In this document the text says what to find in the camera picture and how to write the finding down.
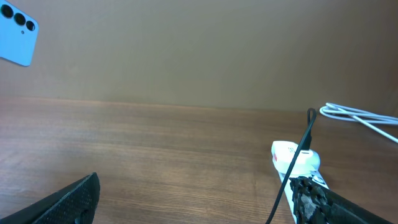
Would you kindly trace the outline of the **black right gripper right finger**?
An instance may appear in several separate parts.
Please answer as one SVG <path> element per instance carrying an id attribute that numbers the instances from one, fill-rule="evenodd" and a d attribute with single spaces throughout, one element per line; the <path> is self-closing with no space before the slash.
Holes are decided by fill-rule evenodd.
<path id="1" fill-rule="evenodd" d="M 291 178 L 290 188 L 297 224 L 392 224 L 311 178 Z"/>

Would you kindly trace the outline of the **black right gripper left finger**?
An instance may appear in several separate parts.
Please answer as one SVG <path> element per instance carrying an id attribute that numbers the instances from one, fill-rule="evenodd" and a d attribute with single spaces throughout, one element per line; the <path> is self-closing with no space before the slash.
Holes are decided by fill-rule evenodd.
<path id="1" fill-rule="evenodd" d="M 99 199 L 100 180 L 94 172 L 1 218 L 1 224 L 92 224 Z"/>

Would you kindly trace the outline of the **blue Galaxy smartphone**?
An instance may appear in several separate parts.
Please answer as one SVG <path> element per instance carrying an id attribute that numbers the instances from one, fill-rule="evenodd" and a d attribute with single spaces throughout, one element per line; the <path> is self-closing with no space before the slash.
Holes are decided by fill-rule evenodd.
<path id="1" fill-rule="evenodd" d="M 31 64 L 39 24 L 32 17 L 1 0 L 1 58 L 23 67 Z"/>

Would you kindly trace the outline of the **white USB charger plug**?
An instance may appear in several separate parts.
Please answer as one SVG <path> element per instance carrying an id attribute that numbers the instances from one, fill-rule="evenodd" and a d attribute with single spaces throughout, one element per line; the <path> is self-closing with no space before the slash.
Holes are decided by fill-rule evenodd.
<path id="1" fill-rule="evenodd" d="M 290 141 L 274 141 L 271 147 L 272 161 L 276 170 L 286 174 L 298 148 L 298 144 Z M 319 170 L 320 156 L 308 149 L 301 150 L 292 169 L 292 175 L 309 174 Z"/>

